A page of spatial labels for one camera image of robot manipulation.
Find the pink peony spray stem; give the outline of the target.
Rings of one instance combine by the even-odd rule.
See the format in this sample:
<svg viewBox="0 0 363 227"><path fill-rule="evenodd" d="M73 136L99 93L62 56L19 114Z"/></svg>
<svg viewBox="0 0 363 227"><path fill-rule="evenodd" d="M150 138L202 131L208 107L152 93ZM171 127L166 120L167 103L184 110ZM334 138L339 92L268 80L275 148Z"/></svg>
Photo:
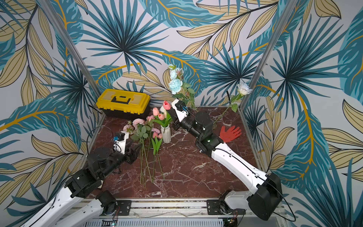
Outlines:
<svg viewBox="0 0 363 227"><path fill-rule="evenodd" d="M135 119L132 122L131 139L140 146L140 184L144 187L147 186L147 180L151 179L148 153L151 144L152 125L151 120Z"/></svg>

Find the pink tulip stem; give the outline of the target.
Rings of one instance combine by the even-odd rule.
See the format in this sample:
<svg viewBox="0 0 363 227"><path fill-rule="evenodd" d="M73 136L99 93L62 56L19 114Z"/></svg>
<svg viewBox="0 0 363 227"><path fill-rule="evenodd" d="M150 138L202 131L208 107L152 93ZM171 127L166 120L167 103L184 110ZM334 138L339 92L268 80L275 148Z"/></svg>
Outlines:
<svg viewBox="0 0 363 227"><path fill-rule="evenodd" d="M158 143L157 143L157 150L156 150L156 159L158 161L159 164L159 168L160 168L160 173L162 175L162 177L164 178L164 173L163 173L163 169L162 169L162 165L161 165L161 158L159 155L159 151L161 148L161 145L163 143L163 137L162 137L162 133L158 134Z"/></svg>
<svg viewBox="0 0 363 227"><path fill-rule="evenodd" d="M164 120L163 120L164 121L164 123L163 123L164 127L167 127L170 124L170 122L172 121L172 117L168 112L170 110L171 110L170 103L167 102L167 101L164 101L163 106L161 107L161 111L162 111L163 117L164 117Z"/></svg>
<svg viewBox="0 0 363 227"><path fill-rule="evenodd" d="M153 132L153 139L152 139L152 145L153 145L153 167L152 167L152 183L155 179L155 164L156 164L156 150L157 150L157 143L158 143L158 133Z"/></svg>

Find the pink carnation flower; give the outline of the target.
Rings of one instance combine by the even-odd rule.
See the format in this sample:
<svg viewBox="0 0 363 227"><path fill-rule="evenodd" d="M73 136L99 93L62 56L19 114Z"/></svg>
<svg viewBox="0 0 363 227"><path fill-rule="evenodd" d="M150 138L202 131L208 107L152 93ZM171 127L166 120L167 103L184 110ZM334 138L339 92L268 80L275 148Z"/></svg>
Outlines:
<svg viewBox="0 0 363 227"><path fill-rule="evenodd" d="M157 128L153 128L152 132L156 132L157 134L160 134L161 131L159 129L157 129Z"/></svg>

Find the magenta rose stem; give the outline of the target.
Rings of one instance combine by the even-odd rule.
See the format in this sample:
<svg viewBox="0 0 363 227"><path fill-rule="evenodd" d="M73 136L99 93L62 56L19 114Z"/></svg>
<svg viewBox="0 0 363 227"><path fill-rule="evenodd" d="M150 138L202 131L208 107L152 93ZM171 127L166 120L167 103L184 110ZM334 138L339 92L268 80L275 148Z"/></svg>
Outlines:
<svg viewBox="0 0 363 227"><path fill-rule="evenodd" d="M147 120L148 122L151 122L151 121L153 121L154 119L155 119L155 117L154 117L153 115L148 116L148 117L146 118L146 120Z"/></svg>

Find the light pink peony bunch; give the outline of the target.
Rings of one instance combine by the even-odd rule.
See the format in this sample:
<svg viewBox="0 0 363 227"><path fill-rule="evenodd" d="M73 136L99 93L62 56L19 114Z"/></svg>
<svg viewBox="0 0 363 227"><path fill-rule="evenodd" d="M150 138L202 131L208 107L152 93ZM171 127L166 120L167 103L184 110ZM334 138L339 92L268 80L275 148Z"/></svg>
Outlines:
<svg viewBox="0 0 363 227"><path fill-rule="evenodd" d="M134 133L134 127L132 124L126 124L123 127L123 131L127 132L129 135L132 135Z"/></svg>

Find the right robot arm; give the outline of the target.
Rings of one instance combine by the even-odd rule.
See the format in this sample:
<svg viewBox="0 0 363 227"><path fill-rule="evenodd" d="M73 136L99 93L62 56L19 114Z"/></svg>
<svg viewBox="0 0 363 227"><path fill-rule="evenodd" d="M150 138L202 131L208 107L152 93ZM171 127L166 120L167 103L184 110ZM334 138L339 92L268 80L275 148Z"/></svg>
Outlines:
<svg viewBox="0 0 363 227"><path fill-rule="evenodd" d="M213 123L206 112L195 117L186 111L169 111L174 123L196 138L196 147L233 173L247 187L247 191L229 191L220 199L222 213L251 210L267 221L283 199L281 180L276 174L267 174L238 156L213 131Z"/></svg>

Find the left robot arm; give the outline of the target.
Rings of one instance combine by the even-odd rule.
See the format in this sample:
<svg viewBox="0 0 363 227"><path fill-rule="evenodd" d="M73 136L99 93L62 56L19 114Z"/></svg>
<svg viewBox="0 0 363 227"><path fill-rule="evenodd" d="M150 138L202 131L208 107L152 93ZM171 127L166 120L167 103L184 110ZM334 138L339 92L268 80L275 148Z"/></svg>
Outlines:
<svg viewBox="0 0 363 227"><path fill-rule="evenodd" d="M83 208L64 217L73 206L87 198L122 163L133 164L140 146L127 147L124 153L100 147L87 157L87 165L70 177L53 199L25 224L25 227L78 227L102 214L116 219L130 201L118 202L109 191L101 192Z"/></svg>

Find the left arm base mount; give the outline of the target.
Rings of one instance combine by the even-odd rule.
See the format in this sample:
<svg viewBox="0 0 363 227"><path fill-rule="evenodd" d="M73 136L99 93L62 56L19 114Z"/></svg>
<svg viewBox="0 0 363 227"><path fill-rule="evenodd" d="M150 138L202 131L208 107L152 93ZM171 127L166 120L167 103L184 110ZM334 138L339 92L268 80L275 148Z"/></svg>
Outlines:
<svg viewBox="0 0 363 227"><path fill-rule="evenodd" d="M128 216L131 203L131 200L103 201L100 216Z"/></svg>

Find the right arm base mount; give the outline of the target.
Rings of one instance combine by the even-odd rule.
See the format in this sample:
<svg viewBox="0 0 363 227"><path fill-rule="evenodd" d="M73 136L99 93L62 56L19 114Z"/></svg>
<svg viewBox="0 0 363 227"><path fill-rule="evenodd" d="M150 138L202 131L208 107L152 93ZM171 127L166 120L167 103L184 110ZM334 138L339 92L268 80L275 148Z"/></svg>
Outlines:
<svg viewBox="0 0 363 227"><path fill-rule="evenodd" d="M231 209L222 200L207 200L208 215L244 215L245 209Z"/></svg>

